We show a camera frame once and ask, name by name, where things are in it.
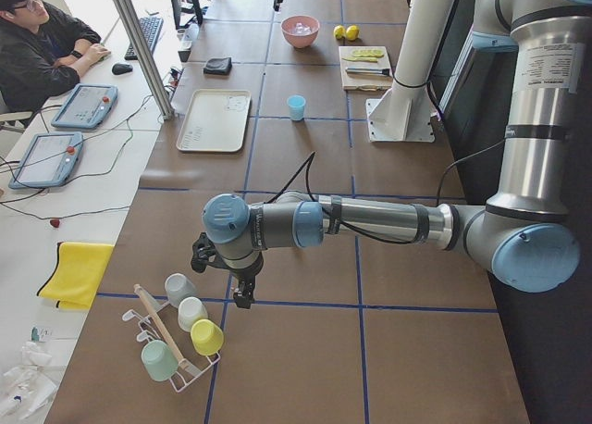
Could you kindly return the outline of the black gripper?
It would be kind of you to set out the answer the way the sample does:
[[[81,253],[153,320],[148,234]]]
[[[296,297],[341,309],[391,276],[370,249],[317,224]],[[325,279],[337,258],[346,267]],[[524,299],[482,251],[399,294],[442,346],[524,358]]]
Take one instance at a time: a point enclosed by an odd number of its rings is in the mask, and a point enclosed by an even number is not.
[[[238,286],[233,291],[233,300],[238,308],[250,309],[255,302],[255,280],[263,264],[264,258],[259,251],[238,260],[223,257],[205,232],[201,232],[192,245],[191,268],[195,272],[203,273],[207,267],[226,269],[238,280]]]

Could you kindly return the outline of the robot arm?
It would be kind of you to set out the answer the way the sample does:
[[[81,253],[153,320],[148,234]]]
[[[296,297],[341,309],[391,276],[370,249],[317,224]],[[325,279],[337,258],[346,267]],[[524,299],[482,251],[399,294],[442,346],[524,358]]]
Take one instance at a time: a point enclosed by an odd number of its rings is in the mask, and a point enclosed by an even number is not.
[[[563,224],[561,179],[591,51],[591,0],[475,0],[471,42],[476,50],[517,55],[499,187],[483,205],[428,207],[309,192],[247,204],[221,194],[203,209],[205,230],[193,244],[192,268],[228,270],[238,281],[235,304],[248,308],[265,250],[317,246],[346,231],[462,252],[522,292],[546,292],[567,281],[580,248]]]

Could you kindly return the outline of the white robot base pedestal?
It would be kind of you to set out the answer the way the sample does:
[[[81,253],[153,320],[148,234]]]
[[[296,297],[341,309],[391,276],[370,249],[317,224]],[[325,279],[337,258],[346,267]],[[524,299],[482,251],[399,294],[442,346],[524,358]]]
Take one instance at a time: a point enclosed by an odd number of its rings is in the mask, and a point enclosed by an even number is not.
[[[369,140],[435,140],[426,86],[455,0],[412,0],[391,88],[366,101]]]

